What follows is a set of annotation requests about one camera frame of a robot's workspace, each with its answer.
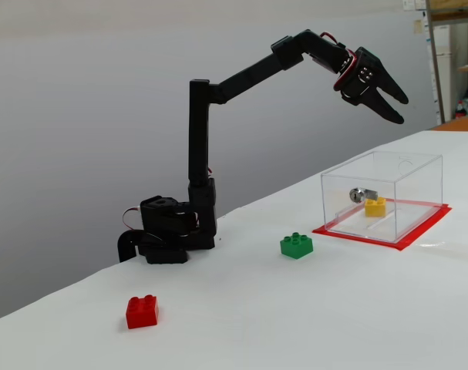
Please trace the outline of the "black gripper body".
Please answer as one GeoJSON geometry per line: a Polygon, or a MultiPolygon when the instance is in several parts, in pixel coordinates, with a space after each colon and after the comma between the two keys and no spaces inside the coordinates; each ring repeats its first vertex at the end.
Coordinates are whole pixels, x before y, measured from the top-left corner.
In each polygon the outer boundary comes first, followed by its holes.
{"type": "Polygon", "coordinates": [[[345,72],[339,86],[342,98],[353,106],[378,106],[384,99],[377,91],[382,74],[381,60],[364,47],[355,52],[355,63],[345,72]]]}

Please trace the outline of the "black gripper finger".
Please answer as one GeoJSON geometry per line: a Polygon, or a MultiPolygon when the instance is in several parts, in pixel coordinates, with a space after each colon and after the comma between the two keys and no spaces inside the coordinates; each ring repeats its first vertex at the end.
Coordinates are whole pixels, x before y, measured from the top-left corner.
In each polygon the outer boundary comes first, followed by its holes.
{"type": "Polygon", "coordinates": [[[396,81],[390,76],[386,68],[382,63],[379,63],[377,66],[378,76],[377,86],[384,91],[385,93],[392,96],[395,100],[399,101],[401,104],[408,104],[409,99],[401,87],[396,83],[396,81]]]}
{"type": "Polygon", "coordinates": [[[404,118],[394,110],[376,89],[367,89],[359,102],[391,123],[404,123],[404,118]]]}

